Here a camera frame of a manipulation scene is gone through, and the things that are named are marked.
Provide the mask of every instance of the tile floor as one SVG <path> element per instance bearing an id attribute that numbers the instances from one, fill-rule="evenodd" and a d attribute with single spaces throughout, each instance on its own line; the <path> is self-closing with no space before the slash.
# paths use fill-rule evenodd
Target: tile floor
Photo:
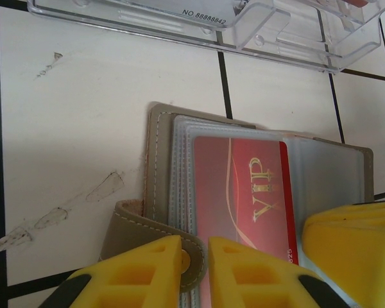
<path id="1" fill-rule="evenodd" d="M 226 109 L 216 51 L 15 8 L 0 6 L 0 237 L 16 236 L 0 252 L 0 307 L 36 307 L 97 261 L 115 200 L 141 198 L 151 104 Z M 225 67 L 234 119 L 370 147 L 385 193 L 385 44 L 333 77 L 342 136 L 328 74 L 229 54 Z M 111 176 L 115 189 L 92 193 Z"/>

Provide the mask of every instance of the wallet strap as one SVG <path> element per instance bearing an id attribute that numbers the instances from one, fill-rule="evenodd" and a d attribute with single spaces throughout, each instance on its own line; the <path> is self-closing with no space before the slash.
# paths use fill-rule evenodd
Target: wallet strap
<path id="1" fill-rule="evenodd" d="M 189 254 L 191 259 L 187 271 L 181 275 L 180 292 L 194 289 L 207 271 L 207 250 L 204 243 L 192 234 L 142 217 L 142 212 L 141 200 L 126 200 L 116 203 L 100 260 L 111 258 L 167 235 L 179 235 L 182 249 Z"/>

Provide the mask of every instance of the white stitching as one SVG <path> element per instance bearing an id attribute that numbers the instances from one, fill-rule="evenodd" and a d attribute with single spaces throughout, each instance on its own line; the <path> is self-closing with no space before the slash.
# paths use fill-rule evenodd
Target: white stitching
<path id="1" fill-rule="evenodd" d="M 155 158 L 154 158 L 154 200 L 153 200 L 153 220 L 155 220 L 155 188 L 157 185 L 157 152 L 158 152 L 158 127 L 162 114 L 173 114 L 174 112 L 160 112 L 157 118 L 157 132 L 155 133 Z"/>
<path id="2" fill-rule="evenodd" d="M 144 224 L 142 224 L 142 223 L 138 223 L 138 222 L 136 222 L 136 221 L 134 221 L 134 220 L 131 220 L 130 218 L 127 218 L 127 217 L 124 217 L 124 216 L 120 215 L 120 214 L 117 213 L 116 211 L 114 211 L 114 214 L 117 215 L 118 217 L 124 219 L 124 220 L 127 220 L 127 221 L 131 222 L 131 223 L 135 223 L 136 225 L 139 225 L 139 226 L 142 226 L 142 227 L 145 227 L 145 228 L 149 228 L 149 229 L 154 230 L 154 231 L 157 231 L 157 232 L 161 232 L 161 233 L 164 233 L 164 234 L 167 234 L 167 235 L 180 235 L 180 234 L 172 234 L 172 233 L 170 233 L 170 232 L 166 232 L 166 231 L 161 230 L 161 229 L 153 228 L 153 227 L 150 227 L 150 226 L 148 226 L 148 225 L 144 225 Z M 184 238 L 182 235 L 180 235 L 180 237 L 181 237 L 184 241 L 188 241 L 188 242 L 194 244 L 194 245 L 199 249 L 199 251 L 200 251 L 200 253 L 201 253 L 201 259 L 202 259 L 202 260 L 201 260 L 201 269 L 200 269 L 200 272 L 198 273 L 198 275 L 196 276 L 196 278 L 195 278 L 192 282 L 190 282 L 189 284 L 181 285 L 181 286 L 180 286 L 180 287 L 188 287 L 188 286 L 191 286 L 192 284 L 194 284 L 194 283 L 198 280 L 198 277 L 200 277 L 200 276 L 201 276 L 201 273 L 203 272 L 203 269 L 204 269 L 204 261 L 205 261 L 205 259 L 204 259 L 204 252 L 203 252 L 203 250 L 201 249 L 201 247 L 200 247 L 197 243 L 193 242 L 193 241 L 190 240 L 190 239 Z"/>

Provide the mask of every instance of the scuff mark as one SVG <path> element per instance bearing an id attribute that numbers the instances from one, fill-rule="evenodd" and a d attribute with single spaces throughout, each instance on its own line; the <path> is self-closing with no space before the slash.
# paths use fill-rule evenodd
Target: scuff mark
<path id="1" fill-rule="evenodd" d="M 19 246 L 20 244 L 33 242 L 41 230 L 58 225 L 69 217 L 69 212 L 77 204 L 100 201 L 124 187 L 123 178 L 117 171 L 111 172 L 95 189 L 81 192 L 75 197 L 66 200 L 58 207 L 51 209 L 46 215 L 38 219 L 26 220 L 14 228 L 4 237 L 0 238 L 0 252 Z"/>
<path id="2" fill-rule="evenodd" d="M 7 250 L 12 246 L 19 246 L 22 243 L 31 242 L 33 237 L 22 227 L 17 227 L 6 236 L 0 238 L 0 252 Z"/>
<path id="3" fill-rule="evenodd" d="M 141 167 L 135 168 L 135 169 L 130 169 L 128 173 L 140 173 L 141 172 Z"/>
<path id="4" fill-rule="evenodd" d="M 36 229 L 44 229 L 53 225 L 58 225 L 59 222 L 66 220 L 68 217 L 68 212 L 61 207 L 56 207 L 52 209 L 48 214 L 41 217 L 38 222 L 34 224 Z"/>
<path id="5" fill-rule="evenodd" d="M 54 52 L 54 59 L 53 59 L 53 62 L 51 62 L 50 65 L 46 65 L 46 69 L 44 69 L 43 71 L 40 71 L 38 75 L 36 75 L 36 78 L 40 78 L 41 76 L 45 76 L 47 74 L 48 71 L 50 71 L 56 64 L 57 61 L 59 61 L 59 59 L 61 59 L 63 57 L 63 55 L 61 53 L 56 53 Z"/>
<path id="6" fill-rule="evenodd" d="M 106 177 L 101 184 L 99 184 L 92 192 L 90 192 L 85 201 L 95 202 L 100 201 L 111 194 L 114 194 L 116 191 L 124 187 L 123 178 L 116 172 L 111 172 L 108 177 Z"/>

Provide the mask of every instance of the gold lettering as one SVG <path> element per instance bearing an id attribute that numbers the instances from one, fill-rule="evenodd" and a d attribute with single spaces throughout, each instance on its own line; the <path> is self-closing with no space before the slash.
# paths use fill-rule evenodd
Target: gold lettering
<path id="1" fill-rule="evenodd" d="M 268 191 L 271 192 L 273 190 L 273 187 L 271 184 L 264 184 L 264 185 L 255 185 L 252 184 L 252 192 L 258 193 L 260 191 Z"/>
<path id="2" fill-rule="evenodd" d="M 261 210 L 254 210 L 252 220 L 254 222 L 257 221 L 258 217 L 275 207 L 275 204 L 271 205 L 269 203 L 263 202 L 261 200 L 258 200 L 256 197 L 252 196 L 252 204 L 255 204 L 255 202 L 261 203 L 264 207 Z"/>
<path id="3" fill-rule="evenodd" d="M 254 165 L 258 165 L 260 167 L 260 172 L 255 172 L 253 170 Z M 254 158 L 251 158 L 251 161 L 250 161 L 250 175 L 251 175 L 251 182 L 253 181 L 254 178 L 267 178 L 268 181 L 270 182 L 274 174 L 269 169 L 267 169 L 267 171 L 264 172 L 262 170 L 261 161 L 257 157 L 254 157 Z"/>

